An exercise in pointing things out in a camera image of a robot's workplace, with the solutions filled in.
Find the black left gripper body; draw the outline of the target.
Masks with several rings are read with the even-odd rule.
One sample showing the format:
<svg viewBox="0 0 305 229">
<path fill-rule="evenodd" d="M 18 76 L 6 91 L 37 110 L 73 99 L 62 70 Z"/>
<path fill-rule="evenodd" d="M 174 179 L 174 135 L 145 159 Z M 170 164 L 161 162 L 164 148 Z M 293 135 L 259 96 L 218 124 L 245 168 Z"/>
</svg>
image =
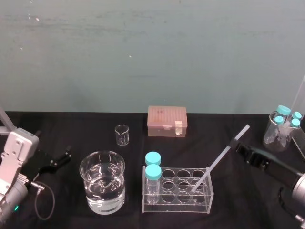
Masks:
<svg viewBox="0 0 305 229">
<path fill-rule="evenodd" d="M 27 183 L 30 183 L 43 173 L 54 173 L 54 158 L 42 150 L 37 150 L 22 167 L 22 174 L 28 180 Z"/>
</svg>

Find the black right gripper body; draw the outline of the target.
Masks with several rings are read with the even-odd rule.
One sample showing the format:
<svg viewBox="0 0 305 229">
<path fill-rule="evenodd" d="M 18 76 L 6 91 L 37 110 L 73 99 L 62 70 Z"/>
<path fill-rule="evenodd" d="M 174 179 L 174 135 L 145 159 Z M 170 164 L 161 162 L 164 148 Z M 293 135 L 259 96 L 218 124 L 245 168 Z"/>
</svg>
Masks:
<svg viewBox="0 0 305 229">
<path fill-rule="evenodd" d="M 276 156 L 267 151 L 255 148 L 257 154 L 258 168 L 272 176 L 290 189 L 294 189 L 303 173 L 284 163 Z"/>
</svg>

